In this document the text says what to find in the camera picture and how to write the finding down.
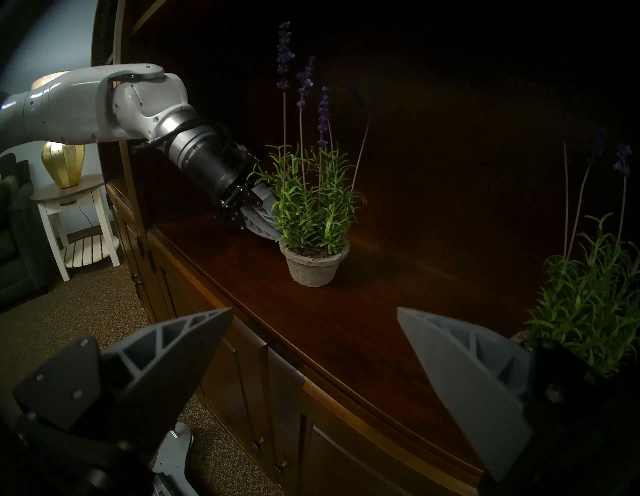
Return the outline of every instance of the green leaves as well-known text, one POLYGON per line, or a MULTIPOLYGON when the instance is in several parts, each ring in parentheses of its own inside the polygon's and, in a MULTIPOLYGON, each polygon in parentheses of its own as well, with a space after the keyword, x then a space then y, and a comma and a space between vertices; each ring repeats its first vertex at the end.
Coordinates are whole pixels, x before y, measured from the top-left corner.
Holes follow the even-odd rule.
POLYGON ((640 326, 640 253, 631 243, 617 248, 616 238, 604 234, 607 217, 595 219, 595 238, 581 234, 586 263, 558 255, 545 261, 548 283, 526 322, 528 349, 539 339, 554 339, 604 376, 635 352, 640 326))
POLYGON ((340 150, 305 150, 305 174, 302 184, 300 148, 295 153, 283 147, 271 153, 275 172, 253 171, 256 183, 265 181, 277 198, 272 209, 281 242, 302 255, 324 256, 339 253, 344 233, 355 221, 356 203, 364 196, 351 191, 346 175, 351 165, 340 150))

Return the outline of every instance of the wooden countertop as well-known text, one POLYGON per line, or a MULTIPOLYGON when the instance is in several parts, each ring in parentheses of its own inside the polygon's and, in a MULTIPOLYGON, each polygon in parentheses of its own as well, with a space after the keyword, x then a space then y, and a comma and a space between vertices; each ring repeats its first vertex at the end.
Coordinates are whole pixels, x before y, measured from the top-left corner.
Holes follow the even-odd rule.
POLYGON ((431 388, 396 320, 398 306, 505 336, 524 309, 484 289, 351 237, 333 282, 294 282, 277 244, 210 214, 155 226, 217 288, 298 358, 364 408, 469 472, 483 466, 431 388))

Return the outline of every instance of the cabinet handle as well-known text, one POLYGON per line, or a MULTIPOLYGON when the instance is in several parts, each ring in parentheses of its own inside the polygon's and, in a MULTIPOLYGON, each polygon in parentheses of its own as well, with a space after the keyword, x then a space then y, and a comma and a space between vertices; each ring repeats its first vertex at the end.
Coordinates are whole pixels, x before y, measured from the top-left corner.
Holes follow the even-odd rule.
POLYGON ((260 452, 262 451, 262 449, 260 449, 262 447, 262 443, 264 443, 264 438, 260 438, 257 441, 251 441, 251 446, 253 446, 253 449, 260 452))
POLYGON ((276 471, 276 474, 278 474, 279 476, 283 476, 284 475, 284 468, 287 466, 287 462, 283 461, 281 464, 279 465, 273 465, 273 470, 276 471))

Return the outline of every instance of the flower stem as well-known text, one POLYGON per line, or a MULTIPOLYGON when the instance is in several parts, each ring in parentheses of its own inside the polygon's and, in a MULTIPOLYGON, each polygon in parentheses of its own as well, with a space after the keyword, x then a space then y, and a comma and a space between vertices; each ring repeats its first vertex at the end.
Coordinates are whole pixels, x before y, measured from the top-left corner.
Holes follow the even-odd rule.
POLYGON ((571 242, 569 243, 569 251, 566 254, 566 258, 571 257, 571 248, 573 247, 573 239, 575 238, 575 230, 578 228, 578 219, 580 218, 580 207, 582 205, 582 192, 584 191, 584 184, 587 182, 587 176, 589 175, 589 169, 591 169, 590 165, 587 165, 587 170, 584 173, 584 178, 582 179, 582 185, 580 186, 580 196, 578 197, 578 210, 575 213, 575 222, 573 223, 573 232, 571 234, 571 242))
POLYGON ((331 143, 331 151, 333 152, 333 136, 331 135, 331 123, 329 119, 326 120, 326 123, 329 126, 329 142, 331 143))
POLYGON ((624 176, 622 182, 622 210, 620 211, 620 226, 618 227, 618 242, 616 243, 616 251, 620 249, 620 237, 622 236, 622 221, 625 218, 625 198, 627 196, 627 176, 624 176))
POLYGON ((566 238, 569 234, 569 167, 566 161, 566 141, 562 142, 564 150, 564 251, 563 257, 566 258, 566 238))
POLYGON ((318 192, 320 192, 320 188, 322 187, 322 148, 318 150, 320 153, 320 165, 318 167, 318 192))
POLYGON ((362 138, 362 146, 360 147, 360 154, 358 155, 358 161, 356 162, 356 170, 353 173, 353 182, 351 183, 351 192, 353 193, 353 187, 356 184, 356 176, 358 175, 358 167, 360 166, 360 159, 362 158, 362 150, 364 150, 364 142, 367 140, 367 133, 369 132, 369 123, 371 117, 367 119, 367 128, 364 130, 364 138, 362 138))
POLYGON ((304 147, 302 146, 302 109, 300 109, 300 165, 302 165, 302 186, 307 190, 307 181, 305 179, 305 161, 303 156, 305 154, 304 147))
POLYGON ((284 145, 284 157, 287 161, 287 94, 282 92, 282 144, 284 145))

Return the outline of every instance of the cable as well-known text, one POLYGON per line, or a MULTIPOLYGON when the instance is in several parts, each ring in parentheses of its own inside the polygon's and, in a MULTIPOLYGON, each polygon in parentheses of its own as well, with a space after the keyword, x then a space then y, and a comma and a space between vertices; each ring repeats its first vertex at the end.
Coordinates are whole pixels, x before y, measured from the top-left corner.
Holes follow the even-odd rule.
POLYGON ((203 125, 205 122, 200 117, 194 117, 192 119, 184 121, 182 124, 178 125, 173 131, 166 133, 164 136, 160 136, 159 138, 154 138, 151 141, 147 141, 146 143, 141 143, 139 145, 135 145, 131 147, 131 150, 134 154, 143 152, 144 150, 148 150, 149 148, 155 148, 158 145, 161 145, 166 140, 170 138, 174 138, 178 136, 182 131, 188 131, 189 129, 193 129, 194 127, 198 127, 203 125))
MULTIPOLYGON (((86 217, 86 214, 83 212, 83 210, 80 207, 78 207, 78 210, 80 210, 82 212, 82 214, 86 217)), ((91 221, 89 220, 89 217, 86 217, 86 221, 89 223, 89 225, 91 227, 93 227, 93 224, 91 224, 91 221)))

